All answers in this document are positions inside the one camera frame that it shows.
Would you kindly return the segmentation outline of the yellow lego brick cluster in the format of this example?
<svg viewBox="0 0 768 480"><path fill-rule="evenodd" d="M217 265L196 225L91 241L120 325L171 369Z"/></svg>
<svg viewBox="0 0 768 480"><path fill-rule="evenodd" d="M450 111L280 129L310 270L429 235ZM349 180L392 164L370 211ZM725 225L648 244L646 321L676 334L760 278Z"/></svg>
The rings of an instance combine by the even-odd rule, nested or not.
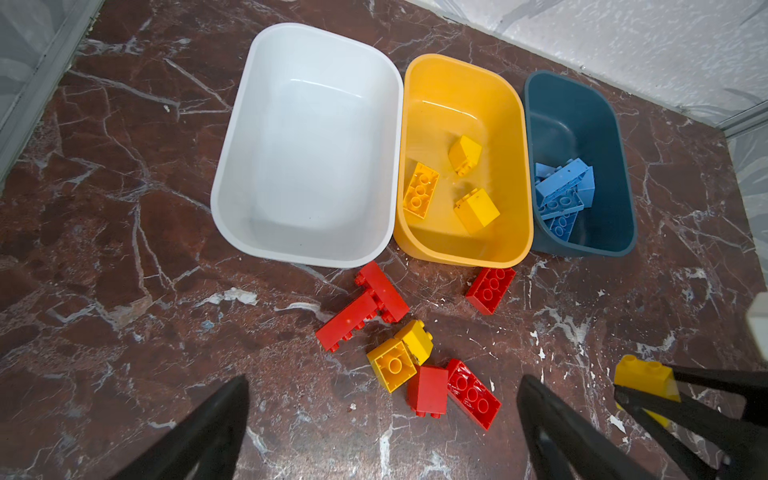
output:
<svg viewBox="0 0 768 480"><path fill-rule="evenodd" d="M500 216L500 211L483 188L475 188L459 199L454 213L470 234L479 232Z"/></svg>
<svg viewBox="0 0 768 480"><path fill-rule="evenodd" d="M395 334L395 338L403 341L413 361L423 365L433 350L433 336L425 330L421 320L412 320Z"/></svg>
<svg viewBox="0 0 768 480"><path fill-rule="evenodd" d="M389 339L367 354L367 359L381 385L393 393L414 377L417 369L402 340Z"/></svg>

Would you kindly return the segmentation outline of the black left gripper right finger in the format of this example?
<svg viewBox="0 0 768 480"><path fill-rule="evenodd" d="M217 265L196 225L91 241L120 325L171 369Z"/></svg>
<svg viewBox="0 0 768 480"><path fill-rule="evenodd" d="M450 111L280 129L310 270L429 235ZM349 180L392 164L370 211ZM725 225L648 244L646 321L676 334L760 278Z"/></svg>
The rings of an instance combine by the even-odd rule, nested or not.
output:
<svg viewBox="0 0 768 480"><path fill-rule="evenodd" d="M538 479L653 477L532 375L521 379L517 408Z"/></svg>

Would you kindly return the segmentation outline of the small red lego brick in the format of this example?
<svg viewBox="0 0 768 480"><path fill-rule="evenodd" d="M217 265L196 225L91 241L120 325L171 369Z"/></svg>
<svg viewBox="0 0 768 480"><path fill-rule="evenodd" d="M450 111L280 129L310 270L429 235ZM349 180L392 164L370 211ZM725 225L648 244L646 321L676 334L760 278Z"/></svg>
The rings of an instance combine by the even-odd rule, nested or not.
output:
<svg viewBox="0 0 768 480"><path fill-rule="evenodd" d="M447 410L448 371L444 368L423 365L408 382L407 403L419 417L430 415L440 418Z"/></svg>

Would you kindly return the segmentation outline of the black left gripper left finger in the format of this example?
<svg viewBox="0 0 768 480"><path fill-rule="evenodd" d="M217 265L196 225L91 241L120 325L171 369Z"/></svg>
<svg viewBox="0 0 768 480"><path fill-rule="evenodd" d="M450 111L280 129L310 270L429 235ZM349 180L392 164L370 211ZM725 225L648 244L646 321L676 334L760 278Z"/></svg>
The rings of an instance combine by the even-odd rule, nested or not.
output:
<svg viewBox="0 0 768 480"><path fill-rule="evenodd" d="M193 473L196 479L231 479L249 406L248 381L237 376L114 477L185 479Z"/></svg>

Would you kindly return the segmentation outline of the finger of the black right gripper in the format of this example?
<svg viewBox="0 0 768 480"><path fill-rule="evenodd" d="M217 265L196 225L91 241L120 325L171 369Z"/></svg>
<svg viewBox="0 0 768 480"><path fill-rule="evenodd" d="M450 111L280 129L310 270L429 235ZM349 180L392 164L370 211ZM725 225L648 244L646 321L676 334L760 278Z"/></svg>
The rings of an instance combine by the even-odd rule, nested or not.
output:
<svg viewBox="0 0 768 480"><path fill-rule="evenodd" d="M726 391L742 396L746 405L741 419L767 426L766 371L707 370L670 365L677 381Z"/></svg>
<svg viewBox="0 0 768 480"><path fill-rule="evenodd" d="M765 479L767 477L767 412L754 402L740 419L727 417L683 395L673 401L624 386L614 388L618 404L667 452L690 479ZM653 416L657 414L714 443L724 453L722 465L711 467Z"/></svg>

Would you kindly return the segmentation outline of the blue lego brick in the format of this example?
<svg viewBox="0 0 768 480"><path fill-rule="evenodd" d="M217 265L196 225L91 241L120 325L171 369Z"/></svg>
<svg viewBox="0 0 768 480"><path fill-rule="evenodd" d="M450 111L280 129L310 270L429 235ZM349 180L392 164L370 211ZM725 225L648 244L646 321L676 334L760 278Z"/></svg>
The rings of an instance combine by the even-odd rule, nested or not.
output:
<svg viewBox="0 0 768 480"><path fill-rule="evenodd" d="M544 180L558 170L558 167L552 167L542 163L534 165L534 176L537 180Z"/></svg>
<svg viewBox="0 0 768 480"><path fill-rule="evenodd" d="M544 200L539 205L539 214L543 220L550 220L556 217L580 212L584 208L585 204L577 191L575 189L569 189L560 195Z"/></svg>
<svg viewBox="0 0 768 480"><path fill-rule="evenodd" d="M549 231L558 239L568 242L573 232L575 221L578 217L577 212L572 212L554 217L546 221Z"/></svg>
<svg viewBox="0 0 768 480"><path fill-rule="evenodd" d="M585 208L591 208L593 205L595 194L595 179L594 170L592 166L589 166L585 171L583 177L576 185L577 194L581 199Z"/></svg>
<svg viewBox="0 0 768 480"><path fill-rule="evenodd" d="M544 180L535 184L536 201L540 205L544 200L563 193L579 183L589 166L580 158L570 159L565 165Z"/></svg>

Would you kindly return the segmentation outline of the yellow long lego brick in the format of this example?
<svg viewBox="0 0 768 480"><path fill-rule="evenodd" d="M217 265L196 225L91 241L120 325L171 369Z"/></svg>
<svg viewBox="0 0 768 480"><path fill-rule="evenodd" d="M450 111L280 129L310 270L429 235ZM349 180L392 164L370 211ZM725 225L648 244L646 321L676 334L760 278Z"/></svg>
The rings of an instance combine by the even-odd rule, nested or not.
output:
<svg viewBox="0 0 768 480"><path fill-rule="evenodd" d="M419 219L425 219L439 177L436 170L418 162L405 192L403 209Z"/></svg>

